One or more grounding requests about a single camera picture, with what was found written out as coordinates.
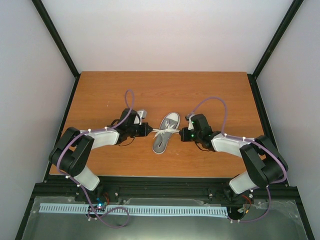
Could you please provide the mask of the white shoelace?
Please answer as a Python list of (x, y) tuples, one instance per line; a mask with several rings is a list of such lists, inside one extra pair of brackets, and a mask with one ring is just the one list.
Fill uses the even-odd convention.
[(152, 132), (155, 133), (154, 138), (156, 138), (159, 135), (164, 135), (166, 133), (170, 133), (170, 134), (178, 134), (179, 133), (179, 129), (175, 129), (173, 128), (174, 125), (170, 126), (169, 121), (165, 121), (164, 122), (164, 129), (153, 129)]

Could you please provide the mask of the grey canvas sneaker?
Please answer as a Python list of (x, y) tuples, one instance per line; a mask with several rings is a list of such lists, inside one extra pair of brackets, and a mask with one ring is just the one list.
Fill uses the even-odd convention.
[[(180, 125), (180, 115), (177, 112), (170, 112), (166, 115), (161, 124), (159, 129), (165, 128), (165, 121), (169, 121), (170, 126), (174, 125), (174, 129), (179, 129)], [(165, 133), (163, 135), (158, 135), (153, 143), (152, 150), (155, 154), (163, 154), (167, 148), (169, 140), (174, 133)]]

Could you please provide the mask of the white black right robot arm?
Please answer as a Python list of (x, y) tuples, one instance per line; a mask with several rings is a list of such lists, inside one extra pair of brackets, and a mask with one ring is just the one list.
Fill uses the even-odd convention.
[(237, 195), (287, 179), (288, 165), (271, 140), (232, 136), (213, 131), (203, 114), (191, 115), (179, 131), (182, 142), (200, 144), (204, 150), (227, 153), (243, 160), (246, 171), (232, 178), (228, 187)]

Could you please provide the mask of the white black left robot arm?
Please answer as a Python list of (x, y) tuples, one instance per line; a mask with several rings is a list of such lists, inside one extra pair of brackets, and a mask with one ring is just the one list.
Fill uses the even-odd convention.
[(126, 108), (115, 128), (109, 125), (103, 129), (85, 131), (69, 127), (55, 144), (48, 160), (75, 179), (78, 185), (85, 187), (86, 195), (92, 201), (99, 201), (103, 198), (104, 188), (99, 185), (99, 177), (87, 166), (91, 150), (119, 145), (127, 138), (146, 137), (153, 130), (147, 122), (142, 122), (146, 116), (144, 109), (135, 111)]

